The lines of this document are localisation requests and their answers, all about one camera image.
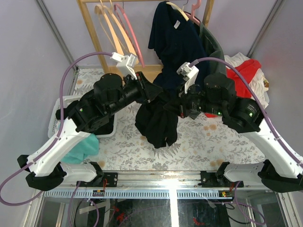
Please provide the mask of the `black t shirt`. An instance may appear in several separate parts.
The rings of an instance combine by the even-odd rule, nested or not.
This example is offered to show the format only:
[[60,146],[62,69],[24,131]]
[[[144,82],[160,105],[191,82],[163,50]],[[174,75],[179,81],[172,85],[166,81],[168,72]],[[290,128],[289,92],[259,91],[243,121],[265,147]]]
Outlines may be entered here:
[[153,101],[142,104],[135,117],[135,126],[155,148],[171,146],[177,141],[178,116],[164,109],[172,95],[164,91]]

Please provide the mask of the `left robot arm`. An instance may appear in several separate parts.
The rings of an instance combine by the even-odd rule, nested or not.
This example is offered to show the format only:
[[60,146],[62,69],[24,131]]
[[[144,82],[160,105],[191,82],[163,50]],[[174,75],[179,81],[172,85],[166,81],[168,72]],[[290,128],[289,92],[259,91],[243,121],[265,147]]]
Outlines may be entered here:
[[80,183],[82,186],[101,186],[104,173],[96,162],[67,164],[62,158],[79,142],[98,132],[110,118],[133,102],[154,100],[162,88],[151,83],[142,72],[137,78],[108,73],[94,83],[93,89],[80,100],[71,103],[60,120],[60,129],[37,152],[21,155],[17,161],[29,174],[29,187],[49,191],[60,184]]

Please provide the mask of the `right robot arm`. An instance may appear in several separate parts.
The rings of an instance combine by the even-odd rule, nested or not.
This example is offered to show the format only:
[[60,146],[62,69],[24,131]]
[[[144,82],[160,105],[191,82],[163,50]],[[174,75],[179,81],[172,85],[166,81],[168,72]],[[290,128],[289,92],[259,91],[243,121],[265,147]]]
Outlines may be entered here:
[[197,92],[196,72],[182,73],[183,88],[178,96],[178,114],[190,111],[220,116],[223,124],[248,138],[264,154],[265,160],[255,164],[223,162],[211,175],[211,185],[228,186],[242,182],[262,184],[279,193],[302,191],[302,156],[280,137],[265,111],[253,99],[236,95],[234,80],[221,73],[204,80],[204,91]]

